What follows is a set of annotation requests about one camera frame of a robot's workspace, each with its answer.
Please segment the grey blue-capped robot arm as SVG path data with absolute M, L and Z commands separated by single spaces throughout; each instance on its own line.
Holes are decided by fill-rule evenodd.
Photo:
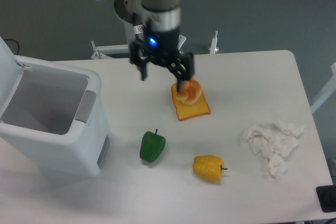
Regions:
M 194 55 L 181 53 L 180 41 L 182 0 L 135 0 L 129 7 L 133 26 L 142 25 L 142 35 L 135 35 L 129 44 L 130 62 L 147 77 L 146 64 L 167 68 L 177 79 L 177 91 L 194 74 Z

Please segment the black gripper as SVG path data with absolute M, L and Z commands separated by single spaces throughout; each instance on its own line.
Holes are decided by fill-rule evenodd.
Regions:
M 186 81 L 191 80 L 195 73 L 194 54 L 178 52 L 179 34 L 179 28 L 170 31 L 153 31 L 151 28 L 146 28 L 144 43 L 139 40 L 132 42 L 130 63 L 136 65 L 142 81 L 147 78 L 146 64 L 149 61 L 169 69 L 174 74 L 177 79 L 177 92 L 182 90 Z

